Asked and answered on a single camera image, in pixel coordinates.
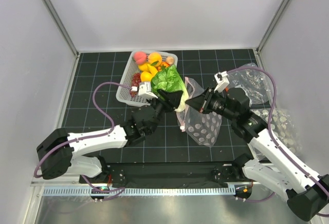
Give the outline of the green lettuce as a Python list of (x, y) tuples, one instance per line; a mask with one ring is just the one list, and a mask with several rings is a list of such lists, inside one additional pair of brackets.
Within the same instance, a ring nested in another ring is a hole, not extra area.
[(164, 70), (158, 72), (154, 77), (152, 77), (151, 88), (152, 92), (156, 95), (159, 95), (159, 89), (167, 92), (182, 91), (179, 106), (175, 111), (179, 113), (185, 110), (185, 101), (188, 99), (189, 94), (187, 92), (185, 83), (179, 75), (175, 65), (165, 68)]

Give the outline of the pink dotted zip bag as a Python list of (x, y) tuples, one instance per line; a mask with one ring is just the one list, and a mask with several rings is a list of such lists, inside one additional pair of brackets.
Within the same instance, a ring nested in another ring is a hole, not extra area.
[(198, 145), (213, 147), (218, 138), (222, 116), (215, 112), (201, 114), (187, 104), (181, 104), (176, 111), (177, 122), (181, 132)]

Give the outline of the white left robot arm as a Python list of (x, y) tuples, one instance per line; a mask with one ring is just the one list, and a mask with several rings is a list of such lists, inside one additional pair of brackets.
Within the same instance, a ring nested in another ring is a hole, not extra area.
[(155, 132), (164, 113), (179, 107), (182, 95), (181, 90), (160, 90), (159, 97), (151, 99), (149, 105), (140, 107), (129, 120), (109, 129), (80, 134), (69, 133), (65, 128), (55, 129), (36, 148), (39, 164), (34, 176), (50, 180), (68, 173), (92, 178), (97, 183), (107, 181), (109, 171), (105, 160), (88, 154), (144, 142), (146, 136)]

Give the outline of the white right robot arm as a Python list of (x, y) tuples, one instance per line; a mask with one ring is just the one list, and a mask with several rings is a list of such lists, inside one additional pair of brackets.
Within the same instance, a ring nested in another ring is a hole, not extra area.
[(249, 101), (241, 88), (231, 88), (224, 96), (208, 88), (188, 99), (186, 104), (201, 114), (217, 113), (230, 120), (234, 133), (277, 168), (274, 171), (257, 158), (240, 156), (231, 169), (234, 179), (248, 178), (266, 186), (286, 201), (303, 221), (321, 215), (321, 210), (328, 205), (328, 175), (320, 175), (291, 152), (272, 133), (270, 124), (250, 110)]

